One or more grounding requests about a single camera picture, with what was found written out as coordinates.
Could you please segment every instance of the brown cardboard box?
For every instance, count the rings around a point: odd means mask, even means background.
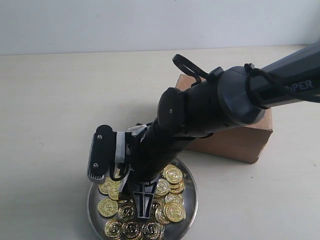
[[[183,91],[194,82],[193,77],[182,74],[175,87]],[[272,114],[268,109],[256,124],[220,131],[208,138],[197,138],[186,149],[254,164],[272,132]]]

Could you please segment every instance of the metal plate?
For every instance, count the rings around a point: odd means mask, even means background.
[[[177,166],[183,172],[183,181],[185,184],[185,189],[182,192],[184,199],[184,209],[186,212],[186,217],[181,222],[172,222],[164,227],[164,233],[161,240],[179,240],[181,239],[191,227],[193,223],[197,208],[198,208],[198,193],[195,180],[192,177],[190,171],[187,167],[178,159],[174,159],[171,164]],[[101,240],[109,240],[105,236],[104,229],[107,221],[112,218],[118,219],[118,214],[111,218],[101,217],[97,211],[98,202],[107,196],[102,195],[98,190],[98,185],[93,183],[89,189],[89,194],[87,198],[87,214],[89,222],[92,226],[93,231]]]

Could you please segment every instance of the pile of gold coins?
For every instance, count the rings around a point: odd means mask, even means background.
[[[181,194],[185,189],[183,173],[176,166],[169,164],[161,172],[151,206],[152,218],[144,224],[137,221],[137,209],[132,200],[119,200],[120,184],[121,181],[113,181],[107,177],[98,186],[102,195],[109,196],[97,205],[97,211],[102,217],[111,218],[104,227],[104,234],[109,239],[125,237],[128,240],[159,240],[165,225],[186,218]]]

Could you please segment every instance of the white table surface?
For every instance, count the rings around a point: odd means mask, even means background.
[[[0,239],[95,240],[86,214],[92,134],[156,116],[181,53],[210,71],[263,67],[301,46],[0,56]],[[279,106],[274,133],[249,165],[183,152],[198,186],[184,240],[318,240],[320,112]]]

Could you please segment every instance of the robotic arm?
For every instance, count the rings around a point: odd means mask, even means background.
[[[181,55],[173,62],[195,78],[189,89],[168,88],[151,125],[127,132],[102,125],[92,140],[89,179],[102,183],[108,174],[114,181],[125,179],[119,198],[134,199],[140,219],[150,218],[161,170],[195,138],[254,124],[271,107],[320,103],[320,42],[262,69],[245,64],[206,73]]]

